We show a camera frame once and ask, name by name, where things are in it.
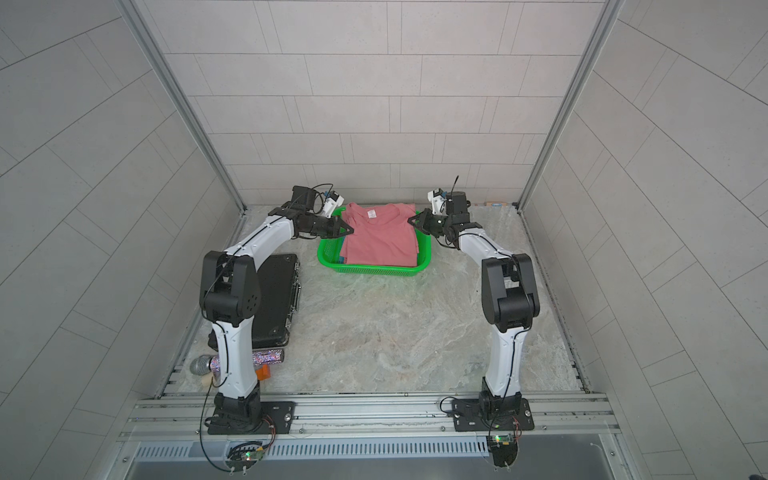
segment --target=tile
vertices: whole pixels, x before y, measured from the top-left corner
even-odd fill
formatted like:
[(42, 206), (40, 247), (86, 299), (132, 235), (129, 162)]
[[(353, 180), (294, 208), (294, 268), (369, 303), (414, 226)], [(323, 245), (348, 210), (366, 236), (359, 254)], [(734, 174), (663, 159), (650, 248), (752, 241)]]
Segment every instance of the tile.
[(728, 81), (738, 88), (744, 89), (768, 65), (768, 36), (763, 35), (757, 45), (741, 61), (736, 70), (728, 77)]
[(643, 112), (737, 198), (768, 178), (768, 105), (692, 61), (674, 62)]
[(13, 442), (4, 442), (0, 450), (5, 476), (30, 478), (42, 457), (40, 449), (47, 450), (54, 441), (106, 352), (90, 340), (56, 330), (0, 406), (0, 421), (14, 432)]
[(232, 170), (240, 185), (245, 189), (279, 188), (290, 190), (293, 185), (308, 184), (301, 165), (233, 165)]
[(387, 53), (402, 53), (402, 2), (386, 4)]
[(157, 220), (144, 214), (75, 309), (104, 326), (120, 330), (173, 239)]
[(480, 120), (479, 134), (491, 133), (491, 126), (493, 125), (493, 117), (496, 115), (496, 105), (498, 104), (498, 97), (486, 97), (485, 107), (482, 111), (482, 120)]
[(539, 182), (531, 195), (531, 202), (536, 206), (536, 211), (545, 231), (554, 227), (555, 222), (562, 215), (558, 203), (554, 200), (552, 192), (546, 184)]
[(74, 43), (78, 44), (78, 47), (80, 47), (85, 56), (88, 57), (88, 61), (93, 65), (93, 68), (96, 69), (101, 80), (104, 80), (104, 83), (107, 84), (109, 89), (112, 90), (113, 93), (120, 91), (123, 88), (123, 84), (118, 80), (117, 75), (114, 74), (112, 68), (101, 55), (101, 52), (96, 48), (96, 45), (94, 45), (94, 42), (88, 37), (88, 34), (84, 33), (78, 35), (73, 38), (73, 40)]
[(36, 319), (33, 336), (25, 333), (28, 325), (23, 322), (7, 322), (3, 327), (2, 360), (15, 368), (0, 373), (0, 391), (11, 392), (107, 260), (106, 253), (60, 224), (0, 285), (8, 318)]
[(118, 333), (114, 330), (108, 329), (106, 326), (94, 322), (74, 310), (67, 315), (67, 318), (61, 324), (61, 328), (77, 333), (79, 336), (83, 336), (107, 348), (112, 345), (114, 338), (118, 336)]
[(693, 473), (682, 450), (646, 453), (643, 457), (653, 475), (687, 475)]
[(352, 134), (356, 164), (428, 164), (434, 134)]
[(565, 95), (581, 57), (577, 55), (533, 55), (520, 89), (524, 97)]
[(591, 3), (525, 4), (512, 54), (583, 54), (601, 9)]
[(263, 134), (273, 164), (343, 164), (338, 134)]
[(559, 97), (503, 97), (493, 117), (493, 134), (545, 134), (558, 113)]
[(768, 343), (768, 323), (765, 321), (768, 318), (768, 293), (764, 288), (766, 281), (768, 263), (723, 287), (723, 293), (763, 343)]
[(757, 468), (761, 471), (768, 470), (768, 442), (749, 443), (745, 447), (757, 464)]
[(147, 0), (170, 53), (266, 53), (253, 3)]
[(400, 132), (400, 97), (389, 97), (389, 132)]
[(579, 247), (586, 248), (605, 225), (605, 220), (567, 164), (563, 166), (551, 191), (568, 225), (571, 226)]
[(303, 55), (195, 55), (214, 95), (310, 95)]
[(604, 148), (603, 151), (600, 152), (598, 159), (592, 165), (592, 168), (589, 169), (587, 176), (581, 182), (581, 184), (584, 185), (584, 188), (587, 190), (592, 188), (592, 184), (594, 183), (595, 179), (598, 178), (598, 175), (603, 171), (603, 168), (605, 168), (605, 165), (611, 158), (613, 158), (613, 156), (611, 156), (611, 152)]
[(264, 163), (249, 134), (212, 134), (208, 137), (225, 165)]
[(609, 306), (606, 306), (600, 312), (587, 321), (589, 333), (594, 335), (599, 329), (614, 321), (616, 316)]
[(292, 131), (286, 106), (281, 97), (196, 97), (196, 99), (214, 133), (290, 133)]
[(594, 70), (633, 101), (666, 50), (647, 35), (623, 22), (616, 22)]
[(208, 190), (205, 190), (205, 194), (203, 194), (203, 202), (216, 215), (217, 219), (221, 217), (221, 212), (223, 212), (224, 207), (229, 201), (230, 192), (221, 183), (221, 180), (218, 179), (214, 180), (210, 187), (208, 187)]
[(3, 68), (0, 84), (0, 147), (21, 159), (112, 95), (74, 41)]
[(179, 297), (179, 291), (160, 278), (156, 273), (152, 276), (152, 280), (149, 281), (149, 286), (154, 288), (160, 295), (164, 296), (172, 303), (175, 303)]
[(507, 10), (504, 3), (404, 2), (402, 53), (496, 55)]
[(581, 92), (576, 112), (622, 167), (654, 129), (645, 115), (595, 73)]
[(619, 324), (612, 322), (595, 333), (594, 344), (598, 347), (640, 451), (645, 453), (679, 449), (662, 408), (645, 382), (643, 372)]
[(696, 263), (696, 257), (687, 247), (681, 247), (677, 252), (667, 258), (648, 275), (643, 277), (643, 282), (648, 290), (653, 293), (660, 286), (672, 280), (678, 273)]
[(64, 222), (78, 231), (80, 235), (89, 239), (94, 245), (101, 248), (108, 255), (113, 254), (115, 249), (118, 248), (118, 242), (77, 209), (70, 212), (64, 219)]
[(418, 95), (421, 68), (415, 55), (306, 55), (314, 95)]
[(271, 2), (283, 53), (387, 53), (384, 2)]
[(355, 153), (352, 148), (352, 135), (351, 134), (339, 134), (341, 140), (341, 151), (343, 157), (343, 163), (354, 164)]
[(179, 165), (183, 165), (197, 148), (187, 125), (184, 124), (178, 112), (171, 115), (160, 127), (157, 127), (155, 133)]
[(5, 279), (88, 194), (47, 147), (0, 177), (0, 279)]
[(173, 174), (148, 141), (141, 142), (78, 205), (121, 242)]
[(269, 53), (282, 53), (283, 49), (280, 47), (280, 38), (277, 36), (275, 22), (272, 20), (269, 2), (254, 2), (253, 6), (256, 7), (256, 14), (259, 17), (259, 26), (264, 34), (267, 51)]
[(163, 226), (163, 228), (170, 233), (172, 237), (175, 237), (179, 234), (180, 228), (174, 223), (173, 220), (170, 219), (168, 214), (166, 214), (162, 208), (160, 208), (160, 205), (158, 205), (156, 202), (152, 202), (152, 204), (147, 208), (147, 212), (154, 217), (157, 222)]
[(101, 413), (86, 412), (72, 409), (67, 421), (61, 427), (70, 432), (90, 433), (92, 435), (107, 435), (112, 427), (114, 417)]
[(154, 70), (144, 74), (144, 76), (141, 77), (141, 83), (144, 84), (147, 91), (149, 91), (149, 94), (152, 95), (154, 103), (156, 103), (157, 107), (160, 108), (160, 111), (163, 112), (163, 116), (169, 117), (170, 114), (176, 111), (176, 105), (174, 105), (173, 101), (168, 96), (165, 87), (160, 83), (160, 79), (157, 77), (157, 74), (154, 73)]
[(587, 260), (581, 253), (569, 225), (565, 225), (552, 241), (560, 265), (571, 286), (584, 320), (589, 320), (602, 311), (608, 303), (600, 285), (590, 271)]
[(103, 441), (101, 435), (61, 430), (32, 478), (83, 478)]
[(523, 188), (531, 174), (531, 165), (481, 165), (476, 187)]
[(520, 148), (519, 134), (448, 134), (444, 164), (511, 164)]
[(478, 131), (484, 108), (483, 97), (403, 97), (402, 131), (422, 133)]
[(727, 78), (766, 32), (768, 5), (756, 0), (705, 5), (700, 0), (653, 2), (638, 28)]
[(635, 107), (640, 110), (645, 108), (648, 100), (650, 100), (650, 96), (654, 94), (657, 88), (659, 88), (659, 84), (664, 80), (664, 77), (667, 76), (667, 72), (672, 68), (672, 65), (674, 65), (675, 60), (677, 60), (677, 57), (679, 56), (680, 55), (676, 51), (670, 50), (669, 48), (664, 51), (664, 54), (661, 55), (661, 60), (656, 64), (654, 70), (650, 73), (650, 77), (648, 77), (643, 84), (637, 97), (632, 101), (632, 104)]
[(131, 391), (173, 306), (152, 288), (141, 294), (117, 339), (85, 387), (77, 408), (111, 416), (120, 412), (125, 396)]
[(616, 160), (608, 161), (588, 193), (641, 277), (683, 246)]
[(683, 351), (645, 367), (643, 374), (648, 385), (654, 386), (695, 371), (696, 367)]
[(95, 187), (163, 119), (147, 89), (136, 81), (56, 135), (48, 146)]
[(176, 235), (176, 240), (157, 268), (157, 275), (176, 291), (181, 291), (184, 287), (194, 261), (203, 251), (205, 241), (213, 227), (203, 212), (195, 208), (189, 220), (181, 228), (181, 232)]
[(14, 45), (13, 41), (11, 41), (2, 30), (0, 30), (0, 58), (2, 58), (7, 65), (24, 59), (22, 51)]
[(524, 55), (424, 55), (423, 58), (421, 95), (502, 97), (518, 94), (529, 60)]
[(616, 237), (603, 244), (589, 266), (641, 368), (683, 349)]
[(768, 260), (766, 226), (660, 130), (627, 173), (718, 285)]
[(198, 150), (157, 194), (155, 202), (174, 223), (182, 227), (216, 174)]
[(584, 247), (582, 252), (584, 253), (584, 258), (589, 261), (589, 259), (592, 258), (593, 255), (596, 254), (596, 252), (600, 249), (600, 247), (603, 246), (603, 243), (606, 242), (609, 238), (613, 236), (613, 232), (611, 232), (611, 228), (606, 223), (600, 231), (594, 236), (592, 240), (587, 243), (587, 246)]
[[(653, 391), (697, 478), (748, 478), (756, 472), (744, 445), (698, 373), (661, 383)], [(717, 435), (711, 435), (712, 428), (717, 429)], [(712, 455), (714, 449), (720, 454)]]
[(400, 187), (442, 188), (450, 190), (458, 175), (457, 188), (466, 185), (468, 165), (443, 165), (436, 170), (432, 165), (400, 165)]
[(213, 95), (195, 55), (189, 53), (168, 54), (165, 55), (165, 60), (170, 65), (174, 77), (185, 94)]
[(45, 0), (4, 2), (0, 28), (25, 55), (120, 17), (114, 4), (99, 0), (59, 3)]
[(344, 194), (344, 188), (383, 188), (390, 186), (389, 165), (323, 165), (323, 176), (318, 182), (330, 180), (334, 188)]
[(575, 113), (568, 119), (558, 139), (558, 149), (571, 165), (579, 181), (584, 182), (603, 151), (603, 144)]
[(151, 70), (147, 58), (122, 18), (88, 32), (101, 56), (123, 85)]
[(768, 368), (768, 351), (752, 329), (698, 264), (654, 298), (741, 441), (763, 441), (768, 414), (760, 399), (768, 384), (755, 379)]
[(412, 188), (345, 188), (344, 202), (360, 205), (383, 205), (414, 202)]
[(389, 131), (387, 97), (298, 97), (296, 104), (308, 133)]

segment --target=metal vent grille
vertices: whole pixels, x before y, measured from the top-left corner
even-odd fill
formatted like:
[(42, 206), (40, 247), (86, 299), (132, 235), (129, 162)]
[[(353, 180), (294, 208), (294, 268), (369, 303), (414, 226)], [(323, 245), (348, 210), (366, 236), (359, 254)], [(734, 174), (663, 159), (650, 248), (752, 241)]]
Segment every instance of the metal vent grille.
[(265, 459), (310, 458), (415, 458), (488, 456), (484, 441), (461, 438), (305, 439), (276, 441)]

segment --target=white tiled wall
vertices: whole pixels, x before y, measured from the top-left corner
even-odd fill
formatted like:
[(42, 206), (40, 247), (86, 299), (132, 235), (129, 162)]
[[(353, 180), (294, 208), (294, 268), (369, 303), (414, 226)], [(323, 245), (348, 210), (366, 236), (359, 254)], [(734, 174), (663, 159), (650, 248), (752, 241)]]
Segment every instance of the white tiled wall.
[(603, 7), (137, 3), (252, 204), (322, 182), (348, 201), (423, 202), (456, 174), (472, 202), (516, 201)]
[(766, 64), (765, 2), (627, 0), (525, 211), (648, 478), (768, 470)]
[(112, 2), (11, 0), (0, 28), (2, 476), (83, 478), (239, 213)]

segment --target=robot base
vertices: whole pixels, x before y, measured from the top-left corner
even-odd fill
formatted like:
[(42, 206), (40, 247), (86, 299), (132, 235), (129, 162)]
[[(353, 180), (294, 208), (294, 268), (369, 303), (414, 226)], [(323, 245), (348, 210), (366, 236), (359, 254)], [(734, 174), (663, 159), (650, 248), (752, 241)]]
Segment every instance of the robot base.
[(205, 420), (208, 435), (246, 435), (271, 433), (268, 415), (275, 425), (275, 433), (286, 434), (293, 421), (294, 402), (261, 402), (257, 386), (245, 399), (231, 399), (217, 393), (214, 398), (214, 416)]

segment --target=metal frame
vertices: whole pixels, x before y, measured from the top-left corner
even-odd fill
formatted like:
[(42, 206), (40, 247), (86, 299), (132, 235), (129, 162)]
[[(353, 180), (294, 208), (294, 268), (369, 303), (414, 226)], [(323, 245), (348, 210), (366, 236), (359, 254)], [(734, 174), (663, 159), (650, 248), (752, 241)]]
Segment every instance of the metal frame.
[(544, 166), (547, 164), (549, 157), (552, 156), (555, 145), (557, 145), (558, 139), (565, 128), (565, 123), (568, 121), (573, 111), (576, 100), (578, 100), (581, 91), (584, 90), (584, 85), (587, 83), (589, 74), (592, 72), (594, 63), (598, 60), (600, 50), (603, 48), (608, 34), (611, 33), (611, 29), (618, 17), (619, 9), (624, 0), (607, 0), (603, 6), (603, 10), (600, 13), (600, 18), (594, 26), (592, 35), (589, 38), (587, 47), (584, 50), (584, 54), (581, 56), (576, 72), (574, 73), (571, 83), (568, 85), (568, 90), (563, 97), (563, 103), (560, 104), (558, 114), (554, 118), (554, 123), (547, 133), (547, 137), (544, 141), (544, 146), (541, 147), (538, 159), (533, 166), (531, 176), (528, 178), (523, 193), (518, 200), (518, 210), (522, 211), (531, 199), (531, 194), (541, 177), (541, 173), (544, 171)]
[(165, 88), (171, 101), (176, 106), (176, 110), (179, 112), (181, 120), (187, 125), (187, 129), (195, 140), (195, 143), (200, 148), (203, 156), (205, 156), (210, 163), (210, 166), (214, 168), (216, 175), (224, 183), (224, 186), (227, 188), (227, 191), (229, 191), (237, 208), (243, 213), (247, 206), (240, 196), (240, 192), (237, 191), (237, 188), (232, 183), (232, 179), (230, 179), (229, 174), (224, 169), (221, 159), (216, 153), (216, 149), (208, 139), (200, 120), (197, 118), (194, 110), (192, 110), (192, 106), (187, 100), (187, 96), (182, 92), (181, 86), (176, 81), (173, 72), (165, 61), (163, 52), (160, 51), (157, 43), (152, 38), (152, 34), (150, 33), (147, 24), (144, 22), (144, 19), (141, 17), (141, 13), (139, 13), (133, 0), (115, 0), (115, 3), (118, 6), (118, 10), (120, 10), (120, 13), (123, 15), (125, 23), (127, 23), (128, 28), (131, 30), (134, 38), (136, 38), (141, 50), (144, 52), (144, 56), (147, 57), (154, 72), (157, 74), (157, 78), (160, 79), (160, 83), (163, 85), (163, 88)]

